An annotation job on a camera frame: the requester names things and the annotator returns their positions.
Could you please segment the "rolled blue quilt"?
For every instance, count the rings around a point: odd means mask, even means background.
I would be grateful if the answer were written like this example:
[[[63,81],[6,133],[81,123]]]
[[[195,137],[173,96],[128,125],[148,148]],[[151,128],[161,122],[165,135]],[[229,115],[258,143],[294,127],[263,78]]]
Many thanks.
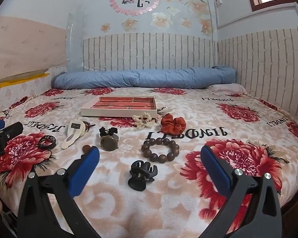
[[[54,89],[95,88],[177,88],[203,89],[214,84],[231,84],[236,70],[227,66],[187,69],[142,69],[122,71],[81,71],[56,76]]]

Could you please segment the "wooden headboard panel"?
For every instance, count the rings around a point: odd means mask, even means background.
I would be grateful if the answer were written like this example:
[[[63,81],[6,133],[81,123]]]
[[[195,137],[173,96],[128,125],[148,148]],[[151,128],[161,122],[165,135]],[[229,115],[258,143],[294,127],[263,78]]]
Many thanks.
[[[65,29],[0,16],[0,80],[65,63]]]

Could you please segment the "watch with white band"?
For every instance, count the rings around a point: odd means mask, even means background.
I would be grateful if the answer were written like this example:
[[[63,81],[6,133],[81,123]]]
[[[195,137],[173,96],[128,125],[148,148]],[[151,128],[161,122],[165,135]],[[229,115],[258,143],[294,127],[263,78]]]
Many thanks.
[[[115,133],[113,135],[101,136],[100,144],[105,151],[114,151],[118,148],[119,136]]]

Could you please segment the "white tray with brick lining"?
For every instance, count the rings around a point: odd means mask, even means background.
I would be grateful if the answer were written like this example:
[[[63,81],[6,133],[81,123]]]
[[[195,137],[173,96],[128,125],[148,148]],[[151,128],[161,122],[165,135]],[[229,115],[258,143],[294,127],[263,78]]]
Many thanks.
[[[148,113],[158,114],[153,96],[98,96],[81,107],[85,117],[131,118]]]

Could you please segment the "cream satin scrunchie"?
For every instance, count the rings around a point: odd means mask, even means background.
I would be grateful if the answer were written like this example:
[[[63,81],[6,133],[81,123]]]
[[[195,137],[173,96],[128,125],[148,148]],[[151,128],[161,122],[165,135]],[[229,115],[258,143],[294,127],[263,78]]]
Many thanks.
[[[132,119],[134,121],[133,125],[139,130],[150,128],[155,124],[155,120],[147,112],[144,112],[142,115],[133,115]]]

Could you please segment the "cream hair clip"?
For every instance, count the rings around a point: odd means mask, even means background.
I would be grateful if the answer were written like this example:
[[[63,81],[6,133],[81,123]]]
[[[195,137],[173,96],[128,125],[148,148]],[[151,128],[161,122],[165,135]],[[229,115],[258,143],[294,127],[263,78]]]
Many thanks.
[[[86,124],[79,120],[72,120],[67,129],[67,138],[63,141],[61,148],[67,149],[71,146],[78,138],[82,137],[86,132]]]

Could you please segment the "black claw hair clip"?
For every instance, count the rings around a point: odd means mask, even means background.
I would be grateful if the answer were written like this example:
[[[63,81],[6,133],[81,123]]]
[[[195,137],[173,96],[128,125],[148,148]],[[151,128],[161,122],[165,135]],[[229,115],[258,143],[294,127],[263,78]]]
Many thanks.
[[[155,181],[154,177],[158,174],[158,167],[151,166],[150,162],[137,160],[131,164],[130,174],[129,187],[135,191],[144,191],[147,183]]]

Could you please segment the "rust orange scrunchie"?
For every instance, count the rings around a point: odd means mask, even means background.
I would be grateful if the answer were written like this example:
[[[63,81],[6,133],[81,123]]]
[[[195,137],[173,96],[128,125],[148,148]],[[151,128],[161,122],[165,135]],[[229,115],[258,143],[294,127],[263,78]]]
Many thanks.
[[[186,129],[186,122],[183,117],[174,118],[170,113],[161,119],[161,132],[171,136],[178,136]]]

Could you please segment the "clear plastic sheet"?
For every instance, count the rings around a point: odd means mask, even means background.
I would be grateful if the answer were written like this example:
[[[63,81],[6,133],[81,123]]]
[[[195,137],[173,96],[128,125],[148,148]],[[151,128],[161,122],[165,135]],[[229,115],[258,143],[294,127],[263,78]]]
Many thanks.
[[[82,6],[76,7],[68,16],[66,34],[67,71],[76,72],[83,69],[83,23]]]

